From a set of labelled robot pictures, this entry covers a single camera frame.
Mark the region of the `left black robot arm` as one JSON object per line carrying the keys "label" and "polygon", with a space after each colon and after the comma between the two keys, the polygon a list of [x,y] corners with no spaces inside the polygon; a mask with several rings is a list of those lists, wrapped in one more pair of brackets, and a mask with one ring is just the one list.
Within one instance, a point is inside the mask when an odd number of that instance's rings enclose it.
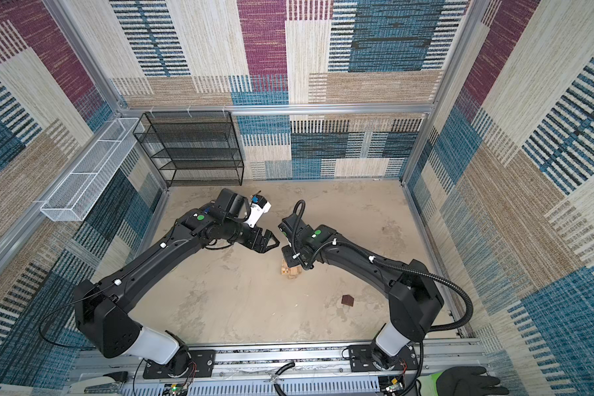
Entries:
{"label": "left black robot arm", "polygon": [[120,270],[96,283],[81,282],[74,289],[77,329],[103,356],[136,356],[160,365],[171,377],[182,376],[191,365],[184,342],[133,320],[130,311],[178,264],[221,240],[258,253],[279,245],[272,231],[257,226],[270,211],[262,195],[252,198],[224,188],[219,196],[177,219],[156,244]]}

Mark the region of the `black green gloved hand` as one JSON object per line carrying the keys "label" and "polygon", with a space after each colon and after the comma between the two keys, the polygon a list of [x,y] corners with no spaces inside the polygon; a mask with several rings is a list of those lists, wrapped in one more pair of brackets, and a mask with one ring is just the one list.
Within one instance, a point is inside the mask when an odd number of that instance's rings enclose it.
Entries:
{"label": "black green gloved hand", "polygon": [[483,366],[455,366],[418,379],[419,394],[433,396],[508,395],[500,379]]}

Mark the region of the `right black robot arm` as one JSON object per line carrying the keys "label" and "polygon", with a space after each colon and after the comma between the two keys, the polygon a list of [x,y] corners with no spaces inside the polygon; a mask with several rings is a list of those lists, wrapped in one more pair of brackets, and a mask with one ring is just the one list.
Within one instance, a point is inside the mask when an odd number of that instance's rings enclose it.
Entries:
{"label": "right black robot arm", "polygon": [[[311,270],[315,262],[321,262],[340,268],[372,285],[388,300],[389,321],[371,342],[371,360],[381,370],[393,368],[401,350],[410,343],[422,342],[428,333],[461,328],[473,317],[473,302],[464,289],[430,273],[418,260],[405,263],[382,257],[326,225],[314,229],[296,214],[283,219],[279,229],[289,243],[282,249],[289,266]],[[465,303],[465,313],[453,323],[434,323],[444,306],[437,284],[451,289]]]}

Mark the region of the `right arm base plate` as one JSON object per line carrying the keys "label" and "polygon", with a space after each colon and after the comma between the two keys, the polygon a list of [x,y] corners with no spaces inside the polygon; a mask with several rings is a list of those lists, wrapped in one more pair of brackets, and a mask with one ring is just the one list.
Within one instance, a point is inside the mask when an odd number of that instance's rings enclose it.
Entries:
{"label": "right arm base plate", "polygon": [[352,372],[415,371],[418,368],[419,354],[410,346],[404,346],[395,356],[389,356],[372,344],[354,344],[347,352]]}

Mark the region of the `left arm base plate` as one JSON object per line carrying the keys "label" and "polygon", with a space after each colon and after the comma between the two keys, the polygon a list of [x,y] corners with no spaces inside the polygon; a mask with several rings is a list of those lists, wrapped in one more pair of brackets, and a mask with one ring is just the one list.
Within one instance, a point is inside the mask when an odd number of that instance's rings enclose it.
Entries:
{"label": "left arm base plate", "polygon": [[144,380],[190,380],[209,378],[214,370],[216,350],[192,349],[179,351],[169,363],[148,360],[141,376]]}

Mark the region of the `dark brown house block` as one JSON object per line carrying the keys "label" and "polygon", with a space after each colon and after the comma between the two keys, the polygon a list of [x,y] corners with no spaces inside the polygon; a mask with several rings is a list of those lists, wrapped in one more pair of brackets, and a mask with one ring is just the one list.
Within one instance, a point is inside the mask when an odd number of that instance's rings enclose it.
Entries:
{"label": "dark brown house block", "polygon": [[341,299],[341,304],[346,305],[349,307],[353,307],[355,303],[355,299],[351,295],[343,295]]}

